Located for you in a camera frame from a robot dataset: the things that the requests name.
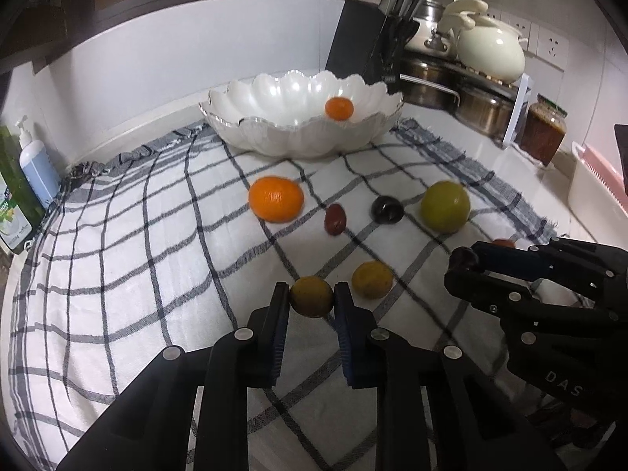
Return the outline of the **yellow-green round fruit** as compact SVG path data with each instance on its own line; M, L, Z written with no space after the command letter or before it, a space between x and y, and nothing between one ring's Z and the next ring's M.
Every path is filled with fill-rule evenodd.
M425 192L419 207L420 218L430 230L453 234L466 225L471 200L465 188L453 181L439 181Z

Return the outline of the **brown-yellow small fruit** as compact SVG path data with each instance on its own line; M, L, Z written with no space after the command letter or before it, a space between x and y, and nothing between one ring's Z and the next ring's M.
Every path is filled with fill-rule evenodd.
M354 270L351 285L359 296L377 300L389 293L393 279L393 271L381 261L367 261Z
M299 315L321 318L332 309L333 292L329 284L318 276L304 276L290 289L293 309Z

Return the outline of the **small orange tangerine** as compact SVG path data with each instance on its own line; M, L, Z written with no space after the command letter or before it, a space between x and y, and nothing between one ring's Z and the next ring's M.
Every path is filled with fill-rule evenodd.
M332 97L325 104L326 115L335 121L350 120L354 113L354 106L350 99L345 97Z

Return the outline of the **checkered white kitchen cloth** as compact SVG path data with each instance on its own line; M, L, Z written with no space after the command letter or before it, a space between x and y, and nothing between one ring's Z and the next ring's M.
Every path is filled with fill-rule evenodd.
M260 177L285 177L305 203L272 223L250 210ZM426 190L461 184L471 200L453 234L420 218ZM401 202L396 225L371 219L378 196ZM330 236L327 207L347 225ZM21 268L2 337L4 408L32 465L54 469L133 378L168 345L193 351L242 327L275 283L347 281L367 261L393 271L367 302L412 345L456 345L521 411L542 395L511 375L498 322L451 298L453 249L478 240L546 243L552 224L522 195L449 142L406 119L376 145L319 162L265 159L189 126L85 174L49 213Z

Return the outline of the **dark plum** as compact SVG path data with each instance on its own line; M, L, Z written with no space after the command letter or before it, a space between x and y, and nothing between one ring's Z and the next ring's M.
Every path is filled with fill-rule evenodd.
M403 216L405 216L405 209L394 197L378 196L371 203L371 219L378 225L396 225Z

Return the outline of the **white shelf rack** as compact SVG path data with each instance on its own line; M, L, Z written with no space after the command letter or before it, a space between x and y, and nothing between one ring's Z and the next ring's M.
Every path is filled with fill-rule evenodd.
M518 80L513 110L504 137L501 139L501 148L507 149L515 143L519 128L525 117L534 82L528 73L524 72Z

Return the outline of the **pink plastic basket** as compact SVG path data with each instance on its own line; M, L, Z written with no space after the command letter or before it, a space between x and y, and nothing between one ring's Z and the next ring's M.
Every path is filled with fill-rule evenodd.
M597 243L627 249L627 195L623 179L597 151L573 142L576 166L568 206Z

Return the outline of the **glass jar brown sauce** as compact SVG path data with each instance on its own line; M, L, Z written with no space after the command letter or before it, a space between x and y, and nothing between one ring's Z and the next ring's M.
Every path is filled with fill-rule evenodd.
M555 102L538 94L530 105L519 148L547 167L566 134L567 112Z

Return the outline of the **red date fruit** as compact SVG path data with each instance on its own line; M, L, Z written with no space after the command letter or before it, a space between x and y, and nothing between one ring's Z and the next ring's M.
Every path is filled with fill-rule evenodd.
M341 204L333 203L327 207L323 227L330 236L338 236L344 232L347 216Z

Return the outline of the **steel pot lower right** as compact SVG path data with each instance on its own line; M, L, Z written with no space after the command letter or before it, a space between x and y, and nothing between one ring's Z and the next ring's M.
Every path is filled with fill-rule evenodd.
M471 85L461 85L459 96L460 103L453 110L453 117L478 133L501 141L506 135L514 103Z

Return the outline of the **steel pot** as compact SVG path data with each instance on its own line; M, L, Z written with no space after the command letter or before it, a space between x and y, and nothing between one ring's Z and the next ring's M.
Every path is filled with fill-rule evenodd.
M451 112L460 105L459 75L432 61L404 57L400 86L405 103Z
M501 141L506 135L514 103L471 85L461 85L459 96L460 103L453 110L453 117L478 133Z

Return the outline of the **steel pot lower left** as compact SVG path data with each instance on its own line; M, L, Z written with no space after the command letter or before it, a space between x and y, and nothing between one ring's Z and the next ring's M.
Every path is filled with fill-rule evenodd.
M460 105L459 75L432 61L404 57L400 86L405 103L451 112Z

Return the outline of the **large orange tangerine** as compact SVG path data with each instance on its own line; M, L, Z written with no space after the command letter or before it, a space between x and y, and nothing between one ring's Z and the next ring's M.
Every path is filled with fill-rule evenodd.
M285 177L260 177L248 192L250 210L258 218L272 223L290 222L297 218L305 203L298 184Z

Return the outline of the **cream ceramic pot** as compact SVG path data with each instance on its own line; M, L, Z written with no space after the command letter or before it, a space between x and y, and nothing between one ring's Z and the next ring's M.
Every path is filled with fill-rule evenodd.
M458 32L456 49L465 67L511 84L525 71L522 43L526 41L510 24L479 16L474 28Z

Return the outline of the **green dish soap bottle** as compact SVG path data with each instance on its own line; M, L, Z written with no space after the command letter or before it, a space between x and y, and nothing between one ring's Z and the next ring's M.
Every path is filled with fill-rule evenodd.
M15 137L7 126L1 126L1 240L14 254L20 254L33 239L44 217L18 156Z

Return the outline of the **white electric cooker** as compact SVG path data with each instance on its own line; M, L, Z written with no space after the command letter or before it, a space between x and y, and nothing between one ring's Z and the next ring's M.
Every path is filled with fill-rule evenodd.
M405 45L412 52L438 58L455 58L456 44L453 32L443 35L438 33L438 22L441 20L445 6L438 0L424 0L413 14L418 23L418 30Z

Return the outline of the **white scalloped fruit bowl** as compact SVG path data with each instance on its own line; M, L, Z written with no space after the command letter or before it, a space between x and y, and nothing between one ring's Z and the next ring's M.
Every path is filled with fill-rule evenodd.
M326 115L332 97L352 101L350 120ZM360 75L338 79L327 70L234 80L224 89L211 89L199 103L205 121L227 145L281 159L318 159L361 149L393 129L402 107L402 95L390 95L382 82L368 85Z

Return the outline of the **black knife block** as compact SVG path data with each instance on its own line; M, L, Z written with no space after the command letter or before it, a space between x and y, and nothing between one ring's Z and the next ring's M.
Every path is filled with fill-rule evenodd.
M401 57L405 45L418 31L414 14L424 2L345 2L326 69L340 79L360 75L368 85L382 82L390 95L398 93Z

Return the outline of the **blue pump soap bottle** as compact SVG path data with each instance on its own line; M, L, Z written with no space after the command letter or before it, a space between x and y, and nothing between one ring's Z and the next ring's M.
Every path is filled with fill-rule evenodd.
M40 205L46 210L61 189L61 178L53 166L45 144L26 126L28 117L17 122L19 130L19 165Z

